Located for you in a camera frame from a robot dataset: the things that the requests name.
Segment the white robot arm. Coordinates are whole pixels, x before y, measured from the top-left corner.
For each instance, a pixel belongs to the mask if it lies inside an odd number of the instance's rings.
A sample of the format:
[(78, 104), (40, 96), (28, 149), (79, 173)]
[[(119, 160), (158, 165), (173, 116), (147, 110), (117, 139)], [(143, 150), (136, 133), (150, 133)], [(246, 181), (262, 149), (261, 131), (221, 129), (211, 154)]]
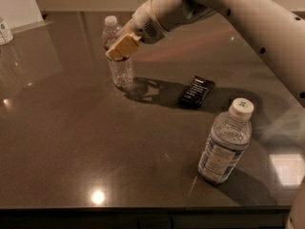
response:
[(305, 22), (272, 0), (148, 0), (111, 44), (112, 61), (153, 44), (179, 26), (221, 14), (300, 105), (305, 105)]

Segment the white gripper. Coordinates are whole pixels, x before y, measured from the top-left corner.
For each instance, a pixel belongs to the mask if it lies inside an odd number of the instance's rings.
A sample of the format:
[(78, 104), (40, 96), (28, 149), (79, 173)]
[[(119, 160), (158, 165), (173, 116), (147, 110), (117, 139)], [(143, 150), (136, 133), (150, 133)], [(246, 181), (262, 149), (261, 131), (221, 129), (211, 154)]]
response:
[(139, 50), (139, 42), (154, 44), (169, 35), (158, 22), (153, 0), (146, 1), (118, 33), (120, 37), (106, 51), (112, 61), (120, 61)]

